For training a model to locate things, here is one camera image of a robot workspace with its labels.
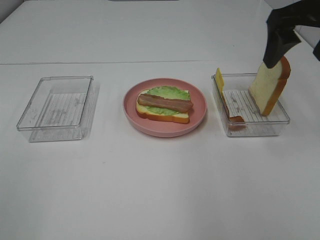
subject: white table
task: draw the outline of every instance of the white table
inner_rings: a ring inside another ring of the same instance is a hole
[[[0,64],[253,59],[263,0],[26,1],[0,24]]]
[[[0,239],[319,239],[319,63],[306,43],[287,58],[291,123],[256,138],[228,138],[214,103],[217,67],[248,70],[233,59],[0,66]],[[39,79],[57,75],[100,83],[91,134],[28,143],[16,123]],[[204,93],[208,114],[196,130],[157,138],[129,124],[126,91],[158,77]]]

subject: sandwich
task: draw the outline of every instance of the sandwich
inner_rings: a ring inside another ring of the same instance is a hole
[[[262,116],[268,116],[273,110],[290,72],[290,64],[284,56],[273,68],[267,68],[264,62],[260,65],[255,80],[249,87],[249,93]]]
[[[157,86],[138,95],[135,109],[139,117],[153,121],[187,124],[193,108],[188,90]]]

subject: pink plate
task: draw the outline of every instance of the pink plate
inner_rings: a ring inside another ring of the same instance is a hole
[[[193,102],[193,109],[189,113],[189,123],[153,121],[138,116],[136,101],[139,93],[157,86],[175,86],[182,90],[189,90],[190,98]],[[139,131],[156,137],[171,138],[194,130],[206,115],[207,102],[202,92],[188,82],[173,78],[155,78],[143,81],[132,87],[124,96],[123,108],[130,123]]]

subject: bacon strip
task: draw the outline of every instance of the bacon strip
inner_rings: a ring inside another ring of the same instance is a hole
[[[169,99],[147,93],[140,94],[138,103],[144,106],[171,109],[180,113],[188,112],[194,105],[190,100]]]

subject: clear plastic container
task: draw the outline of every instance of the clear plastic container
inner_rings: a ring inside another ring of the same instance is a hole
[[[96,107],[92,76],[43,77],[16,128],[33,142],[83,139]]]
[[[278,136],[290,123],[290,118],[279,101],[268,116],[260,115],[258,107],[248,92],[256,75],[256,73],[222,75],[226,106],[217,87],[216,75],[212,76],[215,103],[228,137]],[[230,117],[235,116],[241,116],[244,122],[231,121]]]

